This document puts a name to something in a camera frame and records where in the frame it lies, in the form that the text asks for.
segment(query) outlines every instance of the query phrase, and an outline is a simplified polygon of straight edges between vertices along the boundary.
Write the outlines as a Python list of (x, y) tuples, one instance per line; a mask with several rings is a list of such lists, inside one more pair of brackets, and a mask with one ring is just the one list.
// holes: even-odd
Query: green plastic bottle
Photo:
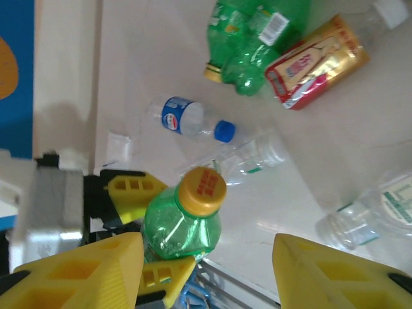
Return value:
[(265, 83), (266, 67), (301, 40), (312, 0), (263, 0), (248, 22), (244, 49), (227, 59), (222, 81), (235, 84), (240, 95), (254, 95)]
[(159, 194), (144, 217), (145, 260), (203, 259), (218, 244), (225, 196), (225, 181), (206, 167), (189, 171), (177, 187)]
[(216, 3), (207, 28), (211, 59), (205, 77), (221, 82), (221, 67), (235, 51), (246, 45), (248, 21), (260, 3), (261, 0), (219, 0)]

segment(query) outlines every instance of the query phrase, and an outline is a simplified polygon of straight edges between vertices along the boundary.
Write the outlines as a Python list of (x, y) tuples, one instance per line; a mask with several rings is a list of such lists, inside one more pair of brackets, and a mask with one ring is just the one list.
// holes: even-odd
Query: blue pepsi label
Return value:
[(173, 97), (167, 100), (162, 111), (162, 124), (166, 129), (175, 131), (179, 134), (180, 131), (180, 119), (190, 104), (194, 101), (187, 100), (186, 98)]

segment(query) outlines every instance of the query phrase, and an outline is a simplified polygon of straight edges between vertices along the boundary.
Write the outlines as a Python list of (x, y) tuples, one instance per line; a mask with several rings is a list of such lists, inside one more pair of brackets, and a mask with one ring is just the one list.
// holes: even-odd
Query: blue bottle cap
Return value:
[(214, 128), (214, 137), (223, 143), (229, 143), (236, 132), (236, 126), (232, 122), (220, 120)]

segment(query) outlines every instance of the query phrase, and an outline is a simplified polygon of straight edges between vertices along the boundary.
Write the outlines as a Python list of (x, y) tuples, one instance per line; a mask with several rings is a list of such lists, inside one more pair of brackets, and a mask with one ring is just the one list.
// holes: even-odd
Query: plastic bottle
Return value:
[(222, 67), (222, 80), (240, 95), (254, 95), (265, 83), (265, 69), (298, 42), (306, 28), (312, 0), (264, 0), (249, 21), (245, 48)]
[(207, 28), (211, 59), (204, 76), (221, 82), (221, 67), (248, 40), (248, 21), (261, 0), (219, 0)]
[(330, 247), (353, 250), (383, 235), (412, 238), (412, 171), (388, 174), (353, 203), (316, 224)]
[(408, 17), (411, 1), (377, 0), (361, 14), (336, 15), (266, 70), (287, 109), (300, 110), (369, 61), (376, 41)]
[(218, 211), (225, 196), (223, 178), (205, 167), (189, 171), (177, 187), (158, 195), (144, 217), (146, 261), (204, 258), (219, 241)]
[(210, 106), (186, 98), (159, 95), (147, 113), (157, 124), (183, 136), (229, 143), (236, 133), (236, 126), (223, 120)]
[(287, 151), (275, 133), (261, 135), (236, 149), (221, 145), (213, 154), (197, 158), (177, 168), (183, 176), (196, 166), (205, 166), (220, 173), (229, 186), (245, 182), (248, 176), (275, 167), (286, 160)]

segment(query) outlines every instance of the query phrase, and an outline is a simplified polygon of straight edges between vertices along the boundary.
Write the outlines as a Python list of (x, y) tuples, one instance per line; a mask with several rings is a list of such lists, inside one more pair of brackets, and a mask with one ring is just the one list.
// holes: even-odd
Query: yellow bottle cap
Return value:
[(225, 180), (213, 169), (197, 167), (180, 182), (178, 198), (193, 216), (207, 217), (219, 210), (226, 196)]
[(213, 82), (221, 82), (221, 71), (217, 66), (208, 64), (203, 72), (203, 76)]

